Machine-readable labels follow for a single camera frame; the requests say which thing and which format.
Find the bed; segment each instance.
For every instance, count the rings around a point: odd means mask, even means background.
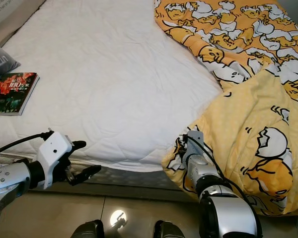
[[[22,116],[0,116],[0,147],[50,127],[87,142],[71,159],[106,167],[92,182],[178,189],[161,160],[222,90],[152,9],[146,0],[46,0],[3,46],[21,63],[15,72],[40,80]],[[0,160],[33,158],[41,143]]]

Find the book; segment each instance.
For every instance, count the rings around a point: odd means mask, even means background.
[[[39,80],[37,73],[6,73],[0,78],[0,115],[21,115]]]

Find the wire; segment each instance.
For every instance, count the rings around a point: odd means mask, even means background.
[[[187,135],[187,138],[189,138],[190,140],[192,140],[194,143],[196,143],[206,154],[208,154],[208,152],[205,150],[205,148],[196,140],[194,139],[193,137],[191,136],[188,136]],[[250,204],[250,202],[248,201],[245,193],[243,192],[243,190],[236,184],[234,183],[233,181],[229,180],[228,178],[226,178],[222,172],[222,170],[220,169],[219,165],[217,164],[217,162],[215,161],[215,159],[210,156],[210,159],[212,160],[213,164],[215,165],[217,171],[219,172],[220,176],[222,177],[222,179],[224,181],[227,181],[229,182],[230,184],[232,184],[236,189],[237,191],[240,193],[240,195],[242,196],[242,198],[244,199],[244,201],[248,204],[248,206],[250,207],[250,209],[252,210],[253,214],[254,214],[254,217],[255,217],[255,221],[256,221],[256,227],[257,227],[257,236],[259,238],[263,237],[263,231],[262,231],[262,227],[260,225],[260,222],[259,222],[259,218],[258,218],[258,215],[257,213],[255,212],[255,209],[253,208],[252,204]]]
[[[8,149],[8,148],[10,148],[10,147],[12,147],[12,146],[18,145],[18,144],[20,144],[20,143],[23,143],[23,142],[25,142],[25,141],[32,140],[32,139],[35,139],[35,138],[39,138],[39,137],[41,137],[41,138],[43,138],[44,140],[46,140],[47,138],[49,138],[50,135],[52,135],[52,133],[53,133],[53,131],[50,130],[50,131],[48,131],[48,132],[42,132],[42,133],[40,133],[40,134],[36,134],[36,135],[32,135],[32,136],[28,136],[28,137],[26,137],[26,138],[23,138],[23,139],[14,141],[14,142],[12,142],[12,143],[10,143],[10,144],[8,144],[8,145],[5,145],[4,147],[1,147],[1,148],[0,148],[0,153],[1,153],[2,151],[6,150],[6,149]]]

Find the tiled floor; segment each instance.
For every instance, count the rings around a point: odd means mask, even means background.
[[[127,223],[112,235],[110,218],[121,210]],[[0,238],[70,238],[86,221],[101,219],[107,237],[151,238],[157,220],[175,223],[186,238],[198,238],[196,206],[191,203],[28,193],[10,204],[0,218]],[[265,238],[298,238],[295,217],[261,217]]]

